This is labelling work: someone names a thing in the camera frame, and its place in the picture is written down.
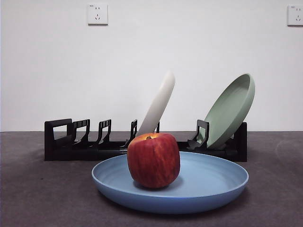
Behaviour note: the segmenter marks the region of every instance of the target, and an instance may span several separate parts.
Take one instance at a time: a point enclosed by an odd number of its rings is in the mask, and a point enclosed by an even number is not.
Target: red apple
[[[127,163],[132,178],[147,188],[172,183],[180,172],[180,154],[175,137],[167,133],[147,133],[128,145]]]

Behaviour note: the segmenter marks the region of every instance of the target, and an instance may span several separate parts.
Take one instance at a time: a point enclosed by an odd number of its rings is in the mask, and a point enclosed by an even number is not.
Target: plate
[[[205,121],[209,122],[207,148],[220,148],[240,127],[255,96],[255,82],[250,74],[236,78],[219,96]],[[200,128],[197,142],[203,140],[205,131]]]
[[[151,190],[135,182],[126,155],[100,162],[93,180],[110,200],[135,210],[186,214],[212,210],[236,199],[249,175],[240,165],[214,156],[180,152],[180,173],[169,186]]]
[[[139,128],[136,136],[145,133],[154,132],[162,115],[169,102],[172,90],[175,86],[175,76],[172,72],[168,71],[162,81],[159,91],[153,99],[150,108]]]

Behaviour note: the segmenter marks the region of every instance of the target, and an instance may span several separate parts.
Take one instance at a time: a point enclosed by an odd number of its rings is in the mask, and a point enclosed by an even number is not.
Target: dish rack
[[[71,161],[71,160],[105,160],[111,157],[124,155],[127,153],[129,143],[135,138],[137,133],[137,120],[131,122],[130,136],[125,141],[111,141],[112,120],[99,122],[98,138],[96,141],[89,140],[90,120],[73,122],[71,118],[45,122],[45,161]],[[66,136],[55,139],[55,127],[67,126]],[[84,136],[77,141],[77,129],[86,127]],[[107,133],[103,136],[103,129],[107,128]],[[204,128],[205,134],[201,142],[197,138],[200,128]],[[156,132],[160,131],[158,123]],[[209,123],[197,120],[196,135],[187,141],[177,141],[180,151],[195,152],[201,154],[221,157],[233,162],[247,161],[247,124],[243,122],[233,138],[226,141],[220,149],[207,149],[209,137]]]

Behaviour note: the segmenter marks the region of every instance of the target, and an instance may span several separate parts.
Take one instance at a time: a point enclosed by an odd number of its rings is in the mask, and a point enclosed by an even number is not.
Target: floor
[[[172,132],[186,141],[195,132]],[[113,132],[125,140],[127,132]],[[157,215],[122,207],[98,192],[99,161],[44,161],[43,132],[1,133],[1,226],[263,226],[303,223],[303,131],[249,132],[249,175],[228,205],[190,215]]]

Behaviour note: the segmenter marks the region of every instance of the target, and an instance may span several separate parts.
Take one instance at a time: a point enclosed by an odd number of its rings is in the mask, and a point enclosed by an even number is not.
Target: electrical outlet
[[[292,5],[287,7],[287,25],[303,26],[303,5]]]
[[[89,4],[87,9],[88,25],[108,25],[107,10],[107,4]]]

